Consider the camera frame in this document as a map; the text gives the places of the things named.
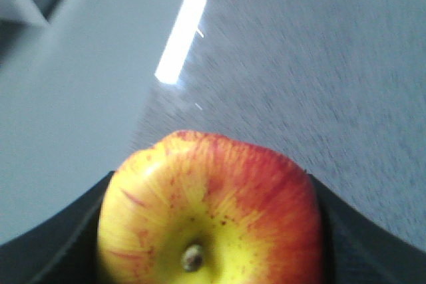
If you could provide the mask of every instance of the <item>red streak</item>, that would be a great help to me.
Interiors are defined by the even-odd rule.
[[[122,253],[122,252],[116,252],[112,250],[108,250],[109,253],[113,254],[114,256],[120,257],[122,259],[140,259],[140,256],[128,254],[128,253]]]
[[[140,201],[138,198],[134,197],[132,194],[128,193],[126,190],[120,189],[121,192],[133,203],[135,203],[138,206],[146,207],[146,204],[143,201]]]

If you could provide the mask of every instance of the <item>gray wall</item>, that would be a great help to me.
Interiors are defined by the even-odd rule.
[[[63,0],[0,60],[0,243],[47,219],[130,152],[182,0]]]

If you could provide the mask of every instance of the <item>red and yellow apple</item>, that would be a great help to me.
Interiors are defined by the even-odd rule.
[[[320,212],[308,175],[289,158],[179,131],[115,172],[97,254],[102,283],[316,284]]]

